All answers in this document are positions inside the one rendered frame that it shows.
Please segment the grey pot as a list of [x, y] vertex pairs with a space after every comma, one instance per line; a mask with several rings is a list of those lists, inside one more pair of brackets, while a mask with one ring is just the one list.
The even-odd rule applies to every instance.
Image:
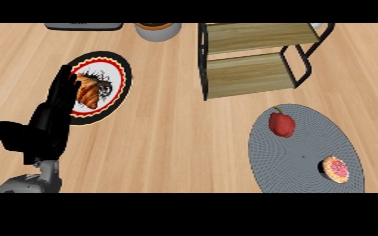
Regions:
[[180, 23], [165, 23], [162, 25], [134, 24], [138, 36], [150, 42], [164, 42], [169, 40], [180, 32]]

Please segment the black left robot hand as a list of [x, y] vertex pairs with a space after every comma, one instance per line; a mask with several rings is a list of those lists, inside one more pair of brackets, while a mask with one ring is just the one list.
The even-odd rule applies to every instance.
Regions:
[[23, 154], [23, 164], [57, 160], [66, 147], [70, 111], [81, 82], [63, 65], [53, 79], [45, 101], [37, 106], [29, 123], [0, 121], [0, 142], [7, 151]]

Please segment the round grey placemat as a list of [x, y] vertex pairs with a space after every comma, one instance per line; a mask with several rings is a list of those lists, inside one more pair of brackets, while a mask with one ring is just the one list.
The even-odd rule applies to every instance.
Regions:
[[[363, 193], [364, 176], [353, 144], [330, 119], [298, 104], [277, 108], [295, 122], [289, 138], [268, 129], [274, 108], [258, 116], [249, 133], [248, 154], [251, 170], [264, 193]], [[319, 172], [320, 161], [333, 156], [348, 169], [348, 180], [336, 183]]]

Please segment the dark grey flat appliance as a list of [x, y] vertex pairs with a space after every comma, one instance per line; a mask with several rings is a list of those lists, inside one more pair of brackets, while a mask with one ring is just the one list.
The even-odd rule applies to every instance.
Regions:
[[113, 31], [122, 28], [122, 23], [44, 23], [44, 26], [62, 31]]

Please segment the round black rimmed plate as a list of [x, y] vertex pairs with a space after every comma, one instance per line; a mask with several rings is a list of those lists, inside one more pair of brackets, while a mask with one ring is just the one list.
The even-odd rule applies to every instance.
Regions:
[[131, 67], [121, 55], [110, 51], [93, 51], [69, 63], [70, 73], [82, 80], [81, 87], [93, 87], [90, 100], [75, 101], [70, 124], [88, 125], [103, 120], [116, 110], [131, 86]]

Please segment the wooden tiered shelf black frame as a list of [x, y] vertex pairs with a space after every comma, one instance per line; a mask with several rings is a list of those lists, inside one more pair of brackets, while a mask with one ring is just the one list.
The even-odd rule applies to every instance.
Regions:
[[[311, 75], [310, 56], [335, 24], [317, 34], [310, 23], [199, 23], [197, 70], [203, 99], [296, 88]], [[293, 46], [304, 64], [295, 78], [285, 57]]]

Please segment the red bell pepper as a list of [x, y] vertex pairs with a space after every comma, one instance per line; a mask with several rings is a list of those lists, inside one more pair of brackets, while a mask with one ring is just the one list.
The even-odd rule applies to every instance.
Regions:
[[268, 117], [268, 129], [276, 136], [283, 138], [289, 138], [295, 131], [295, 121], [277, 107]]

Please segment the brown croissant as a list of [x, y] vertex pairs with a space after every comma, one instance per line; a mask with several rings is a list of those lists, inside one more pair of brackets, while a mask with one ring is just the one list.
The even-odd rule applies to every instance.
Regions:
[[81, 86], [76, 92], [76, 101], [90, 109], [97, 108], [99, 102], [99, 86], [97, 81], [87, 77], [84, 74], [76, 74], [76, 80]]

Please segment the pink frosted cupcake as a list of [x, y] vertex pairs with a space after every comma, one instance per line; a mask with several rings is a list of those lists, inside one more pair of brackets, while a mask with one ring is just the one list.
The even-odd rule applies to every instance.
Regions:
[[348, 181], [348, 167], [339, 158], [327, 156], [322, 161], [322, 168], [330, 181], [338, 184], [344, 184]]

